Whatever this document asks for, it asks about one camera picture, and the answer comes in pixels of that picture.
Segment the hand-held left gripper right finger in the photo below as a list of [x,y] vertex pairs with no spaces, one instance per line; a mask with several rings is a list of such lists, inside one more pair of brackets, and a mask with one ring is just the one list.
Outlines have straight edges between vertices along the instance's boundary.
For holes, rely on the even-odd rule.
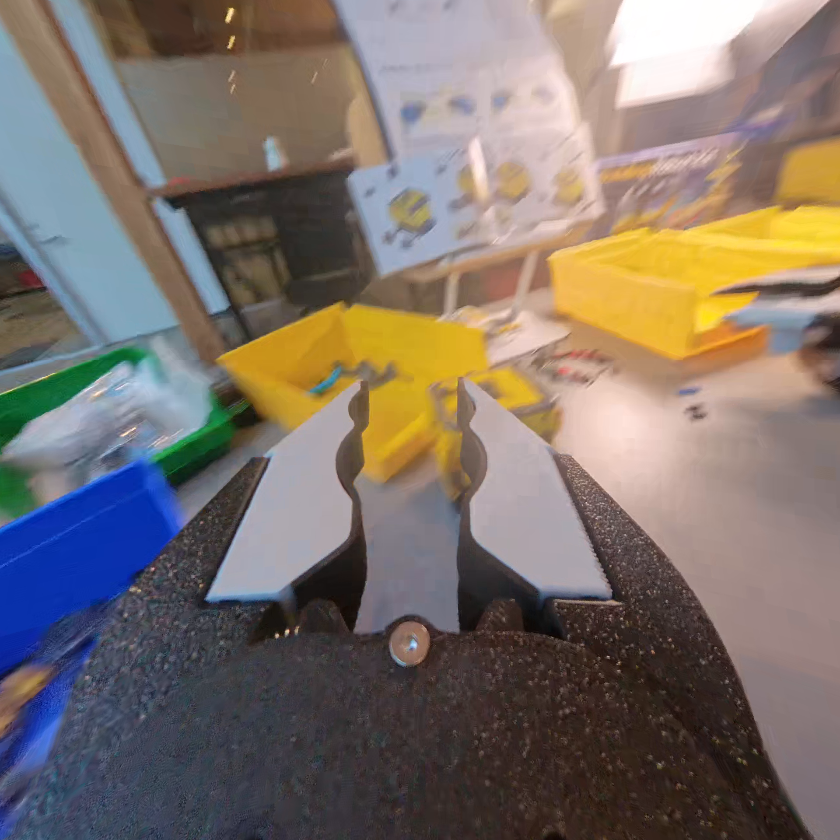
[[559,454],[470,379],[460,379],[458,623],[479,624],[496,601],[546,624],[555,601],[603,606],[615,592]]

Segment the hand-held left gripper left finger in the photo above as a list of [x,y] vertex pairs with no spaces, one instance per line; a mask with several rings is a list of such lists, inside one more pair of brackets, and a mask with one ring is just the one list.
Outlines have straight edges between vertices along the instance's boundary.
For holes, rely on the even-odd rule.
[[367,563],[355,481],[369,420],[368,385],[353,383],[259,460],[208,604],[275,604],[289,613],[324,600],[356,624]]

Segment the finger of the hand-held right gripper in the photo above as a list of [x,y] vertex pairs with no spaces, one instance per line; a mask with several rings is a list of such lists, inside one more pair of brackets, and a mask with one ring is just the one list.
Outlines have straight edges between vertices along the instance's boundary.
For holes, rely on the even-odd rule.
[[805,330],[818,316],[838,313],[839,296],[758,296],[750,304],[729,313],[727,320],[740,328],[766,328],[769,352],[790,354],[802,347]]
[[809,266],[757,276],[723,287],[717,298],[751,300],[838,299],[839,266]]

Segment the yellow toy brick vehicle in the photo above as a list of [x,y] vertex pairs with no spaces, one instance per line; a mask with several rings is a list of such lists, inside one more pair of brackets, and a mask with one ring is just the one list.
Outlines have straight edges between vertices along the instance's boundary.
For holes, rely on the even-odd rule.
[[[469,374],[482,391],[495,399],[549,445],[560,431],[562,412],[553,395],[530,374],[512,364]],[[434,458],[438,480],[447,497],[457,502],[469,487],[460,464],[462,433],[458,426],[458,379],[438,381],[427,388],[429,415],[436,440]]]

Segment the grey desk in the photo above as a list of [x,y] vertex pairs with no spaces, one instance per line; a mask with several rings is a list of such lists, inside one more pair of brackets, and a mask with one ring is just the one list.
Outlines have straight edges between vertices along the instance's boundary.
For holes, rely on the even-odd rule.
[[[790,355],[734,345],[673,362],[573,322],[565,349],[616,362],[560,387],[557,448],[698,596],[773,766],[816,838],[838,838],[838,400]],[[700,385],[680,398],[682,385]],[[704,402],[691,422],[684,408]]]

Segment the green plastic bin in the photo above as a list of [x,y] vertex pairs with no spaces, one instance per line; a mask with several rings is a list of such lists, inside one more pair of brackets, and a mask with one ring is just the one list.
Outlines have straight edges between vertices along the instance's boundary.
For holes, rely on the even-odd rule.
[[[96,383],[113,372],[139,375],[149,373],[154,384],[168,385],[177,377],[177,356],[164,360],[168,349],[161,352],[127,346],[109,351],[97,358],[72,365],[36,381],[21,385],[1,396],[2,448],[11,444],[27,424],[54,412],[84,392],[98,389]],[[206,421],[189,434],[168,437],[150,459],[164,472],[174,486],[193,477],[230,448],[235,434],[232,415],[217,399],[209,385],[206,391]],[[26,468],[2,466],[1,509],[5,517],[16,519],[40,506],[28,485]]]

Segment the dark printed cardboard box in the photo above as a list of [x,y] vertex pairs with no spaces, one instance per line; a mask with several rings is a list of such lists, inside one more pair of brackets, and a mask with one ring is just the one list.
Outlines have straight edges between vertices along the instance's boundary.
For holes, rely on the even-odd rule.
[[589,239],[718,221],[732,203],[747,141],[724,133],[601,158],[604,213]]

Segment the pile of small brick pieces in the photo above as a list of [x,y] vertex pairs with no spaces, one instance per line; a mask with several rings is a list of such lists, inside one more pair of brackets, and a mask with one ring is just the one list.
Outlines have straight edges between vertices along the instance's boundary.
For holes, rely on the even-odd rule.
[[616,370],[614,358],[592,349],[541,350],[532,359],[536,373],[554,385],[589,387]]

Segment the blue plastic bin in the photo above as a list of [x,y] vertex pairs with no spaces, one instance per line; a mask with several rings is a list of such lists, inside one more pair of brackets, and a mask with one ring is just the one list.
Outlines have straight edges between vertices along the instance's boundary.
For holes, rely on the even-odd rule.
[[182,527],[164,473],[136,461],[2,527],[1,667],[70,614],[123,592]]

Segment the dark wooden cabinet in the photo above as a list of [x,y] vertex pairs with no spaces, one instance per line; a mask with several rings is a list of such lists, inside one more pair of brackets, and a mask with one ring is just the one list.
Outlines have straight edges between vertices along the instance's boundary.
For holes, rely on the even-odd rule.
[[350,197],[351,152],[151,191],[183,211],[238,334],[235,347],[335,303],[355,303],[373,268]]

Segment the open instruction booklet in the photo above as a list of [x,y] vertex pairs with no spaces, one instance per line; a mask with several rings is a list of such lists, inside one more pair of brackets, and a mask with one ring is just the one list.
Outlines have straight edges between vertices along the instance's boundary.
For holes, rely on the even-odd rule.
[[348,188],[380,277],[564,234],[604,208],[586,122],[358,169]]

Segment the wooden post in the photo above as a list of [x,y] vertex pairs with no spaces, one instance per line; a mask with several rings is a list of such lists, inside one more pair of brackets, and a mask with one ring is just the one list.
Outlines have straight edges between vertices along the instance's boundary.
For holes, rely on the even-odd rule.
[[223,335],[176,254],[56,16],[47,2],[2,1],[1,17],[39,89],[171,305],[186,340],[199,359],[215,362],[225,351]]

